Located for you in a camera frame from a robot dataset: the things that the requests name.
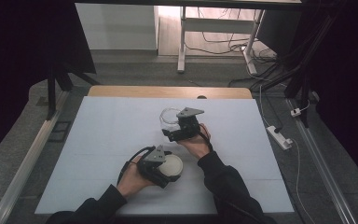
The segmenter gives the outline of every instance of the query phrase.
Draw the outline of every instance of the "white tabletop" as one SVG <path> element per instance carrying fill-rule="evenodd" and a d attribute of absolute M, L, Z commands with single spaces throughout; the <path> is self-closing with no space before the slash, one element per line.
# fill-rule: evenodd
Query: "white tabletop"
<path fill-rule="evenodd" d="M 202 109 L 222 161 L 235 167 L 264 212 L 293 212 L 255 100 L 85 97 L 37 214 L 74 211 L 115 185 L 124 162 L 143 147 L 163 145 L 184 162 L 181 178 L 165 189 L 148 187 L 129 199 L 121 215 L 215 214 L 203 172 L 175 143 L 164 141 L 159 115 L 166 107 Z"/>

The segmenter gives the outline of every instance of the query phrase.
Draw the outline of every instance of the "black sleeve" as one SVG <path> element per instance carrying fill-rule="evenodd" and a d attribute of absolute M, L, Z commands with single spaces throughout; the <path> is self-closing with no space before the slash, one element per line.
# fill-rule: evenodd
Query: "black sleeve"
<path fill-rule="evenodd" d="M 205 186 L 214 196 L 223 223 L 276 223 L 264 215 L 258 201 L 249 195 L 238 171 L 226 166 L 215 151 L 202 157 L 198 166 L 204 172 Z"/>
<path fill-rule="evenodd" d="M 126 203 L 126 199 L 112 185 L 97 201 L 93 198 L 83 202 L 75 212 L 53 214 L 46 224 L 99 224 L 114 217 L 116 211 Z"/>

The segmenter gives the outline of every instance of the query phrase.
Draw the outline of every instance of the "electrical outlet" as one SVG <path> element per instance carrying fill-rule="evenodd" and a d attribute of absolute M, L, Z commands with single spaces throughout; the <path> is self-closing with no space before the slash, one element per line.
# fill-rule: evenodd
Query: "electrical outlet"
<path fill-rule="evenodd" d="M 275 139 L 275 141 L 278 143 L 278 145 L 283 149 L 286 150 L 290 147 L 292 147 L 293 141 L 290 138 L 284 138 L 281 133 L 275 133 L 275 127 L 269 126 L 267 127 L 267 131 L 271 136 Z"/>
<path fill-rule="evenodd" d="M 292 117 L 294 118 L 294 117 L 297 117 L 298 115 L 300 115 L 301 111 L 300 111 L 300 109 L 297 108 L 297 109 L 291 110 L 290 113 L 292 114 Z"/>

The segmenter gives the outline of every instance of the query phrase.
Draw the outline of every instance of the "table leg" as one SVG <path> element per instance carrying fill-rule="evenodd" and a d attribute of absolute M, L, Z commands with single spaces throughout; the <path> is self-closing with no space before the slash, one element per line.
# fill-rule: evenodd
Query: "table leg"
<path fill-rule="evenodd" d="M 185 72 L 185 33 L 186 33 L 186 7 L 180 7 L 181 11 L 181 34 L 180 34 L 180 46 L 179 46 L 179 54 L 178 54 L 178 73 Z"/>
<path fill-rule="evenodd" d="M 255 35 L 257 34 L 258 27 L 260 26 L 260 22 L 261 22 L 261 18 L 263 16 L 263 13 L 264 13 L 264 10 L 261 10 L 260 13 L 258 14 L 257 18 L 255 19 L 255 25 L 254 25 L 254 28 L 252 30 L 251 36 L 249 37 L 248 45 L 246 46 L 246 48 L 242 52 L 243 57 L 245 58 L 246 66 L 248 67 L 250 75 L 256 75 L 257 74 L 257 71 L 255 70 L 255 64 L 252 61 L 251 50 L 252 50 L 252 45 L 255 42 Z"/>

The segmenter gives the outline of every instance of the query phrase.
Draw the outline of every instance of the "person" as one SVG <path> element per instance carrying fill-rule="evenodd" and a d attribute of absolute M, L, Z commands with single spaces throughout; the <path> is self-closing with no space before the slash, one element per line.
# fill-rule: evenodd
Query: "person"
<path fill-rule="evenodd" d="M 201 132 L 210 139 L 206 126 L 201 124 L 201 127 Z M 250 196 L 238 171 L 225 165 L 200 135 L 177 143 L 198 159 L 198 166 L 205 176 L 205 187 L 213 194 L 218 223 L 276 223 L 273 218 L 264 215 L 259 202 Z M 47 224 L 115 223 L 115 212 L 127 203 L 128 198 L 154 185 L 139 174 L 135 164 L 139 159 L 136 157 L 129 165 L 116 188 L 110 185 L 99 200 L 89 198 L 75 212 L 53 214 Z"/>

